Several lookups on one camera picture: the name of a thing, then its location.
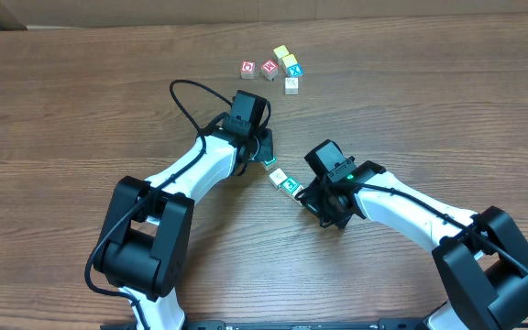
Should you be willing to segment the white leaf wooden block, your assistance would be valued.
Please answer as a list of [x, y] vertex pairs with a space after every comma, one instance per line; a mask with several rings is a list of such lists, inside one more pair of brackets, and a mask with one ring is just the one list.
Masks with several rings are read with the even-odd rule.
[[293, 199], [294, 202], [296, 202], [300, 207], [302, 207], [302, 202], [300, 201], [300, 196], [302, 195], [301, 194], [301, 191], [303, 191], [304, 188], [302, 185], [299, 185], [295, 191], [291, 194], [291, 198]]

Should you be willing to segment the red letter wooden block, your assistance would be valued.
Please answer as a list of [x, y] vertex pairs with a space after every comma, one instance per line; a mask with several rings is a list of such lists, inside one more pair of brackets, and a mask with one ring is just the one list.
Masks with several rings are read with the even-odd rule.
[[261, 65], [260, 71], [267, 80], [273, 81], [279, 74], [279, 66], [274, 60], [267, 60]]

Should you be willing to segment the white swirl wooden block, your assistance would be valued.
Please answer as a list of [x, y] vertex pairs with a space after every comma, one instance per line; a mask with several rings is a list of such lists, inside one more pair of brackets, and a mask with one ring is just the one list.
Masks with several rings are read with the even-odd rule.
[[269, 180], [273, 186], [277, 189], [288, 179], [288, 176], [280, 168], [277, 168], [269, 174]]

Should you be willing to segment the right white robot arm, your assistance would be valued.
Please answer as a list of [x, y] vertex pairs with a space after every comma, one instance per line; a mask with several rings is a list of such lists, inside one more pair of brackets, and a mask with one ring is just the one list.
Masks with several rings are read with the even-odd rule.
[[356, 165], [332, 140], [304, 159], [315, 177], [296, 198], [321, 227], [344, 228], [357, 215], [432, 255], [447, 300], [422, 329], [528, 328], [528, 241], [508, 213], [439, 202], [375, 162]]

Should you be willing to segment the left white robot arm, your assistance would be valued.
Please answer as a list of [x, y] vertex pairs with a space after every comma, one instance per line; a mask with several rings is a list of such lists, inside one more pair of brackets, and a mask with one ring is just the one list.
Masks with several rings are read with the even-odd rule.
[[192, 148], [145, 180], [116, 187], [84, 278], [93, 292], [128, 300], [128, 329], [182, 329], [175, 287], [186, 260], [193, 209], [220, 181], [272, 158], [270, 102], [237, 91], [229, 111], [199, 129]]

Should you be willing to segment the green picture wooden block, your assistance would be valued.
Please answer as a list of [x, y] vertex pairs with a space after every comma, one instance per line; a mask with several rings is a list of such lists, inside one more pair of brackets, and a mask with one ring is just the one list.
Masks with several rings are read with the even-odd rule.
[[303, 189], [300, 183], [298, 183], [293, 177], [288, 177], [280, 185], [280, 188], [292, 199], [295, 198], [296, 194]]

